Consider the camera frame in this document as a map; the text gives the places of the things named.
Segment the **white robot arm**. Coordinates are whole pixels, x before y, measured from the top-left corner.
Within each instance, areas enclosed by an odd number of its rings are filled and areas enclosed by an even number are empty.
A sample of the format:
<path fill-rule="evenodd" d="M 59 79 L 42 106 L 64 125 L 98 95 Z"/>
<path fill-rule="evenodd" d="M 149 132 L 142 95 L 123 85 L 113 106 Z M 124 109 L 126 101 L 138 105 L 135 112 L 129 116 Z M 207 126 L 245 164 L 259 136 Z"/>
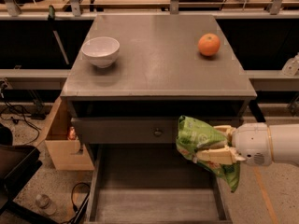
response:
<path fill-rule="evenodd" d="M 272 162 L 299 165 L 299 125 L 247 123 L 229 132 L 232 145 L 199 150 L 198 161 L 233 164 L 243 161 L 251 166 L 269 166 Z"/>

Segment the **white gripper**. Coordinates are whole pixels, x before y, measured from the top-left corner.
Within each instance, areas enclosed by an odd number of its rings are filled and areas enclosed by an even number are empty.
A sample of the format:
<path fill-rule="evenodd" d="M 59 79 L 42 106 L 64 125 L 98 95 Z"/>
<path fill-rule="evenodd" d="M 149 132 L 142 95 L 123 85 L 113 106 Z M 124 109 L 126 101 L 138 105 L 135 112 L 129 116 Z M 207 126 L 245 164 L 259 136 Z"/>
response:
<path fill-rule="evenodd" d="M 272 163 L 268 126 L 264 123 L 246 123 L 237 129 L 231 125 L 218 125 L 214 129 L 234 147 L 197 149 L 197 161 L 231 165 L 243 161 L 251 166 L 269 166 Z"/>

